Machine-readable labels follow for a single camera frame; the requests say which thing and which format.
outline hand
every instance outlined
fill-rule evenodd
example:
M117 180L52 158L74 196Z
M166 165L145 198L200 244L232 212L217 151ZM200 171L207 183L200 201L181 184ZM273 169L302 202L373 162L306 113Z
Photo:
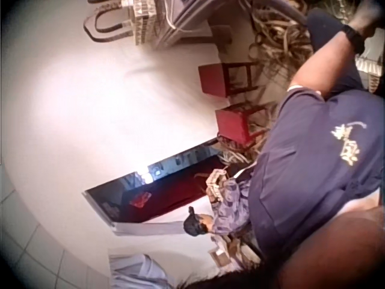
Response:
M372 37L379 25L385 21L382 0L362 0L349 26L364 38Z

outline red stool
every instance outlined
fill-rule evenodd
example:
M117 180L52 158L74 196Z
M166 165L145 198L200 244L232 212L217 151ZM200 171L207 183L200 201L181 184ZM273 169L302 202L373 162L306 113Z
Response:
M202 91L209 95L215 95L226 98L230 95L238 93L250 92L258 89L258 86L253 85L251 79L251 67L260 66L260 63L240 62L240 63L215 63L199 66L199 77ZM247 86L236 88L230 83L230 68L245 67L247 73Z
M248 103L235 104L215 111L219 135L242 145L255 141L256 137L267 132L267 129L262 126L258 126L256 131L250 132L249 118L258 111L264 111L266 116L268 115L267 107Z

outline forearm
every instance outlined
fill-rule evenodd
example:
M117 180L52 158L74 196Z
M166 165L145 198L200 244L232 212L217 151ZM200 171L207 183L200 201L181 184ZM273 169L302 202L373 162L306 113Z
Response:
M354 54L346 34L339 32L302 65L290 86L300 85L327 96Z

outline wristwatch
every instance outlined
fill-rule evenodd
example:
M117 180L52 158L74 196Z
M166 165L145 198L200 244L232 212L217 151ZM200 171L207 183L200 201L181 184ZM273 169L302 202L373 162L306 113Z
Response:
M354 46L354 52L361 55L365 51L365 39L356 30L349 25L344 25L341 31L345 32L351 44Z

